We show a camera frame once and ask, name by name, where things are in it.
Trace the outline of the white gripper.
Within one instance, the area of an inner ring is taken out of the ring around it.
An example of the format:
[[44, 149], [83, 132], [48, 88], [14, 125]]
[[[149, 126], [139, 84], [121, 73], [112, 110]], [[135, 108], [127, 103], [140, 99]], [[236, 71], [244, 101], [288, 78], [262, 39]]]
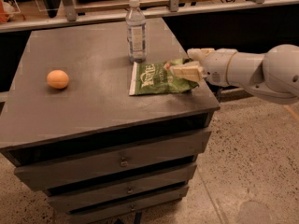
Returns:
[[[203, 63], [206, 72], [206, 81], [215, 86], [228, 86], [227, 72], [230, 61], [237, 53], [236, 49], [188, 49], [190, 59]], [[203, 79], [203, 68], [198, 65], [175, 65], [170, 67], [170, 72], [179, 78], [192, 82]]]

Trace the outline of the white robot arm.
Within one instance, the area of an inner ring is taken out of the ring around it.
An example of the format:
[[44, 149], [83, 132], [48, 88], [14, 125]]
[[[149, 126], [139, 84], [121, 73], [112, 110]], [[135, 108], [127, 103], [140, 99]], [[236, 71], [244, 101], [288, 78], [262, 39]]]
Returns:
[[189, 49], [190, 60], [171, 65], [172, 75], [189, 81], [239, 87], [265, 101], [290, 105], [299, 101], [299, 47], [279, 45], [266, 53], [236, 49]]

